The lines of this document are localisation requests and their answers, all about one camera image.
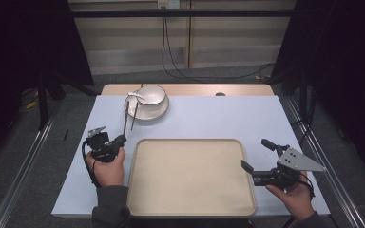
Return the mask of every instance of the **person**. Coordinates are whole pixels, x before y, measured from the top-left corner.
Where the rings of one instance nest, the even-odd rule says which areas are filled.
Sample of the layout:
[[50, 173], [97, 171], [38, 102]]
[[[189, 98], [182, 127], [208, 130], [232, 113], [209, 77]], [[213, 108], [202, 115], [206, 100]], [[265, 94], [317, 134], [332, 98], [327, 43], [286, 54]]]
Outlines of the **person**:
[[[91, 152], [86, 154], [90, 170], [94, 170], [97, 181], [102, 187], [97, 188], [98, 205], [92, 211], [93, 227], [130, 227], [130, 212], [126, 206], [128, 187], [124, 184], [124, 159], [125, 151], [121, 147], [118, 157], [114, 162], [104, 163], [95, 161]], [[306, 173], [300, 176], [301, 181], [306, 180]], [[280, 199], [292, 217], [297, 221], [295, 228], [324, 228], [327, 225], [313, 209], [310, 201], [310, 191], [303, 184], [295, 184], [286, 192], [273, 185], [266, 189]]]

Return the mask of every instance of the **wooden tray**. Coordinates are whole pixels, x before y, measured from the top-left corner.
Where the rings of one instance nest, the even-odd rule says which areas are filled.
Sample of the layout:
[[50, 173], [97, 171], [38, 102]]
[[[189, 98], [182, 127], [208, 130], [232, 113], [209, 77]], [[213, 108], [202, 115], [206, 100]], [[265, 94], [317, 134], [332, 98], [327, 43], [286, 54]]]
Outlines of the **wooden tray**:
[[141, 140], [127, 205], [135, 217], [248, 217], [256, 208], [237, 140]]

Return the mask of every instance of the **human hand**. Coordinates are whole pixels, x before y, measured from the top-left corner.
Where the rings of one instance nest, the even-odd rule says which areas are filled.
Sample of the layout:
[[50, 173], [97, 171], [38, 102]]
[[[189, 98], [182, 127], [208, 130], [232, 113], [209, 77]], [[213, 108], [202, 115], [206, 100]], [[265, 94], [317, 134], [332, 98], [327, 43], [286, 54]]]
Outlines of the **human hand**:
[[[300, 180], [307, 182], [306, 172], [301, 172]], [[300, 183], [296, 183], [293, 187], [287, 188], [286, 193], [273, 185], [267, 185], [266, 189], [280, 199], [290, 214], [298, 221], [309, 218], [314, 214], [313, 206], [310, 201], [309, 188]]]
[[86, 154], [88, 167], [94, 171], [97, 181], [103, 187], [124, 184], [124, 158], [125, 151], [122, 147], [120, 147], [117, 159], [109, 163], [96, 161], [91, 156], [91, 151]]

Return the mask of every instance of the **sleeve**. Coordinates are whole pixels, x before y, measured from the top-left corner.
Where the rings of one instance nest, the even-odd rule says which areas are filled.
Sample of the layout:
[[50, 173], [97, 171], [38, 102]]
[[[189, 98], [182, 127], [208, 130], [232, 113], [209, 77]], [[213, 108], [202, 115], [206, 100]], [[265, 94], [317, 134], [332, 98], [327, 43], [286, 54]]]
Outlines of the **sleeve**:
[[325, 228], [328, 227], [327, 224], [322, 220], [317, 212], [314, 212], [309, 218], [298, 221], [294, 228]]
[[129, 209], [126, 207], [128, 188], [125, 186], [101, 187], [97, 192], [97, 207], [93, 208], [92, 227], [120, 227], [129, 221]]

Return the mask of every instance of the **table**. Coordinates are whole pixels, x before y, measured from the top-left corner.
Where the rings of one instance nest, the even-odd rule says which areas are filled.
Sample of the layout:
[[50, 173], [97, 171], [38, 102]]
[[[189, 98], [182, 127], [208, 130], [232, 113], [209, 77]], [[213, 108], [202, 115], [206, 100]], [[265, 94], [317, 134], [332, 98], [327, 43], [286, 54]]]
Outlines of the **table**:
[[[82, 142], [89, 129], [102, 125], [107, 126], [110, 138], [118, 136], [124, 127], [123, 105], [126, 93], [140, 86], [107, 85], [103, 95], [97, 97], [52, 215], [63, 218], [91, 216], [91, 209], [97, 204], [97, 199], [95, 187], [90, 183], [83, 164]], [[159, 86], [169, 95], [170, 107], [160, 119], [137, 121], [133, 130], [126, 132], [125, 184], [128, 184], [134, 147], [139, 140], [146, 138], [237, 139], [243, 144], [246, 158], [255, 170], [270, 170], [276, 166], [278, 159], [275, 152], [261, 145], [261, 139], [290, 144], [301, 151], [279, 98], [273, 95], [268, 85]], [[218, 92], [227, 96], [214, 96]], [[316, 180], [311, 173], [309, 177], [316, 188], [314, 208], [321, 215], [330, 214]], [[263, 187], [255, 187], [254, 195], [257, 209], [253, 216], [289, 215], [284, 205]]]

